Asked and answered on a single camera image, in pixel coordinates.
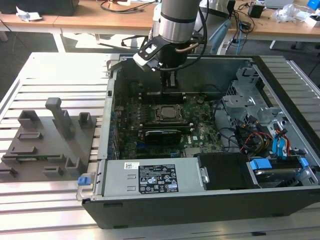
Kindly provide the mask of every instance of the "power supply label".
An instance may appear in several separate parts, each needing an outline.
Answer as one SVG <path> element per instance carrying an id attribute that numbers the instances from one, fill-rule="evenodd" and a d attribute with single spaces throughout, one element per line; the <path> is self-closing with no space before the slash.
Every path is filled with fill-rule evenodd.
<path id="1" fill-rule="evenodd" d="M 179 192 L 175 165 L 139 166 L 139 192 L 141 194 Z"/>

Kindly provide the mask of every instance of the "office floor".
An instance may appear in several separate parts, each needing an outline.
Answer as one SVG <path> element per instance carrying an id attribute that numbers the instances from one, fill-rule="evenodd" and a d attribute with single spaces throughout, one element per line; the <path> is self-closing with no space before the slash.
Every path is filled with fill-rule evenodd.
<path id="1" fill-rule="evenodd" d="M 16 38 L 15 32 L 8 32 L 8 41 L 0 42 L 0 99 L 4 97 L 12 82 L 17 77 L 24 63 L 28 59 L 30 52 L 57 52 L 57 47 L 53 36 L 49 33 L 28 33 L 20 32 L 18 37 L 26 45 L 23 46 Z M 85 35 L 82 40 L 75 34 L 66 37 L 66 46 L 69 52 L 80 53 L 135 53 L 136 48 L 121 48 L 119 36 L 110 38 L 111 36 L 101 36 L 102 41 L 116 47 L 92 48 L 95 47 L 94 36 Z M 293 42 L 276 42 L 275 50 L 270 50 L 270 41 L 248 40 L 241 55 L 281 55 L 287 60 L 293 60 L 308 75 L 312 68 L 320 62 L 318 53 L 320 50 L 314 48 L 314 44 L 306 43 L 301 50 L 290 49 Z M 234 55 L 237 47 L 231 46 L 228 55 Z M 317 85 L 320 84 L 320 65 L 314 70 L 310 77 Z"/>

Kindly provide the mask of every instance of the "motherboard chip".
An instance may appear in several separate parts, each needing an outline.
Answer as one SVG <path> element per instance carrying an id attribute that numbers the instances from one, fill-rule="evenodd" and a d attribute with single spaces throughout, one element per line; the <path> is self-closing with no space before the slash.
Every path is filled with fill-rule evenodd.
<path id="1" fill-rule="evenodd" d="M 173 106 L 163 106 L 161 114 L 164 118 L 173 119 L 176 117 L 176 110 Z"/>
<path id="2" fill-rule="evenodd" d="M 181 123 L 184 121 L 182 109 L 176 105 L 157 105 L 155 106 L 156 122 L 158 123 Z"/>

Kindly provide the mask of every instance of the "barcode sticker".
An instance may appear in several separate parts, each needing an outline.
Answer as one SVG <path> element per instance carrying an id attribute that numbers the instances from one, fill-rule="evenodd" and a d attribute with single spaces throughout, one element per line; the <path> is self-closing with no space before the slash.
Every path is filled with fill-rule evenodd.
<path id="1" fill-rule="evenodd" d="M 138 169 L 139 162 L 125 162 L 124 169 Z"/>

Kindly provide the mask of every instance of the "motherboard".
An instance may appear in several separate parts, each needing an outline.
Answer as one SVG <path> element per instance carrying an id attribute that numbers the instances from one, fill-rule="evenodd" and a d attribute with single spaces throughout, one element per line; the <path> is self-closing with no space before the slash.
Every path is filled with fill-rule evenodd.
<path id="1" fill-rule="evenodd" d="M 178 102 L 160 104 L 130 97 L 116 106 L 118 158 L 188 158 L 222 152 L 212 116 L 214 101 L 193 94 Z"/>

